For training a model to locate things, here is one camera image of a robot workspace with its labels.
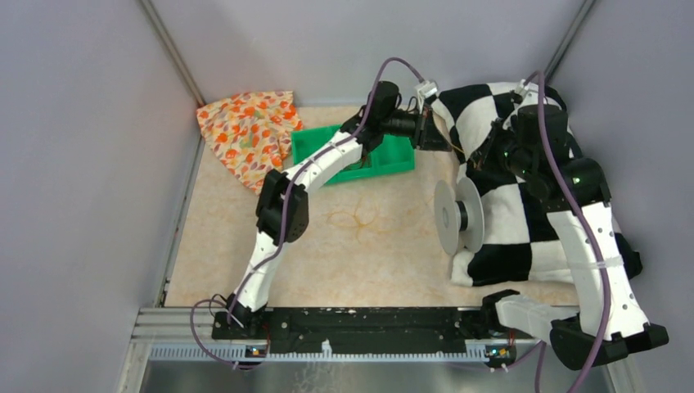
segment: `gray spool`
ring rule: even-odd
[[[460,243],[471,252],[482,248],[482,200],[470,179],[462,178],[455,191],[443,180],[436,184],[434,217],[439,241],[448,255],[455,255]]]

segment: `orange floral cloth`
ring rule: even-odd
[[[304,126],[293,100],[293,92],[242,93],[196,112],[207,146],[256,194],[267,172],[282,171],[291,152],[289,133]]]

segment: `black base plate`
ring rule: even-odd
[[[335,354],[462,353],[465,340],[491,338],[485,327],[475,327],[479,310],[456,307],[267,308],[247,329],[230,327],[227,315],[215,315],[213,339],[269,336],[275,354],[321,352],[325,340]]]

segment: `marble-patterned surface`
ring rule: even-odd
[[[339,124],[357,107],[300,108],[307,129]],[[293,243],[270,292],[273,306],[479,305],[483,296],[513,288],[553,305],[575,305],[575,289],[553,282],[458,287],[439,245],[434,187],[453,181],[453,153],[417,152],[414,171],[319,189],[310,224]],[[205,149],[197,175],[167,306],[190,306],[228,295],[255,244],[255,194]]]

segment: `patterned fabric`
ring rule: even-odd
[[[197,110],[207,146],[244,186],[260,194],[265,174],[282,171],[290,132],[304,125],[292,92],[235,94]]]
[[[472,180],[484,209],[481,250],[473,254],[463,248],[453,257],[451,282],[458,285],[477,287],[528,280],[573,282],[559,237],[523,179],[495,168],[492,161],[476,169],[469,160],[486,142],[493,121],[503,119],[504,128],[508,128],[511,116],[519,108],[511,100],[516,85],[476,84],[444,91],[428,100],[434,112],[444,119],[451,142],[468,155],[456,151],[462,163],[458,179],[467,176]],[[532,85],[533,89],[535,101],[527,100],[526,105],[537,104],[537,85]],[[556,90],[547,87],[546,96],[547,104],[566,111],[566,104]],[[571,154],[582,155],[573,138],[570,146]],[[616,222],[613,227],[624,269],[632,278],[641,273],[641,259],[619,233]]]

